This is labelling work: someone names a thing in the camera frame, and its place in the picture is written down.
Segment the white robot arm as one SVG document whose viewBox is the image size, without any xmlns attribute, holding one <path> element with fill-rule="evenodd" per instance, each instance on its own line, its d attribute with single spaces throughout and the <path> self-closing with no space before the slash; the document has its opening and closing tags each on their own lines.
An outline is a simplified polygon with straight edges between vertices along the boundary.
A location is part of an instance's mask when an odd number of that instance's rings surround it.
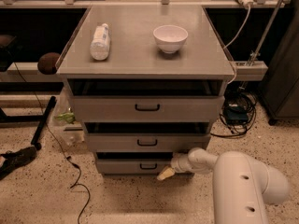
<svg viewBox="0 0 299 224">
<path fill-rule="evenodd" d="M 284 203 L 291 190 L 280 170 L 237 151 L 176 153 L 157 178 L 182 173 L 213 174 L 214 224 L 268 224 L 265 207 Z"/>
</svg>

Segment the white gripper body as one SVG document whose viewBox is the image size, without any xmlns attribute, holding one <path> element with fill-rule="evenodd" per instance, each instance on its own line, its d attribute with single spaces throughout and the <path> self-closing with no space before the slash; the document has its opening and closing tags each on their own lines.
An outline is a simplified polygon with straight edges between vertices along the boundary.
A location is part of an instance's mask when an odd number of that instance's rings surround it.
<svg viewBox="0 0 299 224">
<path fill-rule="evenodd" d="M 188 155 L 184 153 L 175 153 L 170 161 L 170 165 L 176 173 L 186 173 L 191 170 Z"/>
</svg>

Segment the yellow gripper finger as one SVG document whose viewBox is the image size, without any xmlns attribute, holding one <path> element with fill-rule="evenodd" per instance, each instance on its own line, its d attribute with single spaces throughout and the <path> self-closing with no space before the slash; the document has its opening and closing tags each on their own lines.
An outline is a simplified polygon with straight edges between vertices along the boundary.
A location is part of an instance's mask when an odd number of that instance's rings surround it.
<svg viewBox="0 0 299 224">
<path fill-rule="evenodd" d="M 170 167 L 170 166 L 166 166 L 157 176 L 157 179 L 159 181 L 163 181 L 171 176 L 173 176 L 175 174 L 175 170 Z"/>
</svg>

